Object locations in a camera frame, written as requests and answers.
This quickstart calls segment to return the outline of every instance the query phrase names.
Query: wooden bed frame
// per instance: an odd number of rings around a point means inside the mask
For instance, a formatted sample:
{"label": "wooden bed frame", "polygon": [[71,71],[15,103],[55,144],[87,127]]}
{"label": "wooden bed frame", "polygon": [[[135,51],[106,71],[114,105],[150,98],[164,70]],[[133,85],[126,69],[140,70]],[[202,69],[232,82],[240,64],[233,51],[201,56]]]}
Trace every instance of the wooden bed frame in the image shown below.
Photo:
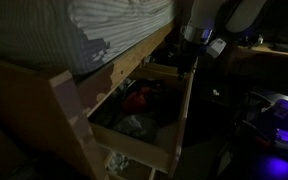
{"label": "wooden bed frame", "polygon": [[[172,152],[95,124],[90,126],[87,118],[126,77],[141,67],[143,59],[174,26],[171,22],[160,28],[77,85],[68,70],[34,71],[0,61],[0,121],[23,142],[41,151],[54,152],[93,179],[109,178],[98,144],[139,160],[153,167],[154,172],[156,169],[172,176],[181,151],[192,75],[185,78]],[[159,69],[163,72],[161,76],[176,79],[176,70],[156,66],[152,72]]]}

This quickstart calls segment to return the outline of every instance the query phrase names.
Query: open drawer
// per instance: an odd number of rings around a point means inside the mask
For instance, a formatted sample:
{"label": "open drawer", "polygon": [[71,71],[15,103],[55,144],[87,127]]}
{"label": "open drawer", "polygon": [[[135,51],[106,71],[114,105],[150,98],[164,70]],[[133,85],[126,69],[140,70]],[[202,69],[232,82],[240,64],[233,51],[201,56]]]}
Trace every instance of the open drawer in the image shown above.
{"label": "open drawer", "polygon": [[137,69],[130,79],[164,80],[171,87],[181,90],[183,100],[177,120],[158,131],[154,144],[149,144],[119,132],[91,123],[97,143],[109,150],[123,154],[158,171],[173,175],[181,154],[182,138],[187,118],[193,73],[178,81],[177,76],[148,69]]}

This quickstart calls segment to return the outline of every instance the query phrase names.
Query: bed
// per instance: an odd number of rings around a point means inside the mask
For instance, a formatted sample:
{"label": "bed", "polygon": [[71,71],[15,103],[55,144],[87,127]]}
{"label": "bed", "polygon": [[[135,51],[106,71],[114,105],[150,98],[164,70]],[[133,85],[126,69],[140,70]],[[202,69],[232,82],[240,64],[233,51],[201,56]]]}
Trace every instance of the bed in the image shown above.
{"label": "bed", "polygon": [[[58,3],[55,0],[34,2],[33,5],[41,12],[29,9],[31,2],[22,2],[21,8],[26,8],[27,14],[18,11],[14,11],[15,14],[0,14],[0,19],[3,19],[0,21],[0,121],[25,143],[41,151],[52,151],[93,179],[107,178],[98,146],[125,154],[151,167],[152,172],[158,170],[172,176],[181,153],[193,71],[180,82],[177,80],[176,68],[147,65],[143,60],[161,45],[166,35],[174,28],[174,11],[168,9],[165,21],[158,21],[153,28],[148,27],[148,24],[151,24],[148,21],[141,21],[142,24],[138,24],[138,27],[143,29],[143,34],[134,28],[136,31],[134,37],[138,34],[135,39],[123,33],[105,36],[105,33],[114,31],[106,32],[102,29],[97,29],[102,34],[95,36],[96,28],[90,28],[89,21],[96,24],[107,19],[87,19],[90,11],[85,8],[98,8],[91,12],[100,14],[108,8],[106,3],[110,1],[89,2],[86,0],[65,1],[65,3]],[[133,15],[142,13],[145,16],[150,15],[144,13],[147,11],[141,11],[140,7],[146,2],[147,6],[143,7],[147,10],[152,10],[152,6],[159,7],[153,9],[151,13],[163,8],[167,10],[166,7],[171,8],[175,5],[169,0],[156,1],[155,3],[160,6],[150,4],[151,1],[127,2],[138,6]],[[0,1],[0,8],[5,8],[7,3]],[[5,14],[18,16],[21,21],[17,23],[23,26],[18,27],[18,24],[11,22],[12,18],[6,17]],[[32,17],[38,18],[32,22],[28,21]],[[37,22],[45,26],[43,28],[36,26]],[[119,38],[130,39],[124,39],[123,44],[118,42]],[[95,55],[88,54],[90,51],[86,49],[92,45],[97,47],[98,43],[106,50],[95,48],[100,52],[96,52]],[[98,57],[101,59],[98,59],[100,62],[93,61]],[[73,79],[73,75],[89,73],[91,75],[87,75],[81,82],[77,83]],[[183,92],[178,120],[159,133],[160,142],[155,145],[90,124],[87,119],[127,77],[165,79]]]}

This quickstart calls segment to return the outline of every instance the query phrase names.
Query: mattress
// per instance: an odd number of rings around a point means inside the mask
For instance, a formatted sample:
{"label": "mattress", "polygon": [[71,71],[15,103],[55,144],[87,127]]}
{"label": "mattress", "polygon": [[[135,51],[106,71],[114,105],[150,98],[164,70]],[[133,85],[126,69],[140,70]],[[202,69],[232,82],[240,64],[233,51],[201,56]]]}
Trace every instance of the mattress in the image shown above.
{"label": "mattress", "polygon": [[176,15],[174,0],[0,0],[0,59],[97,70]]}

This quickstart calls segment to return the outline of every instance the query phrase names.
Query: striped bedsheet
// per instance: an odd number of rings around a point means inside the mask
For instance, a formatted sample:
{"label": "striped bedsheet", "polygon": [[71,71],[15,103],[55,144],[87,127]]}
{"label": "striped bedsheet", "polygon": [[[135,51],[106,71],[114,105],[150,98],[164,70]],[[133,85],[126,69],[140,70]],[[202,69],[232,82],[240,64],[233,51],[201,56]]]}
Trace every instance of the striped bedsheet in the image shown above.
{"label": "striped bedsheet", "polygon": [[0,0],[0,59],[86,74],[175,15],[174,0]]}

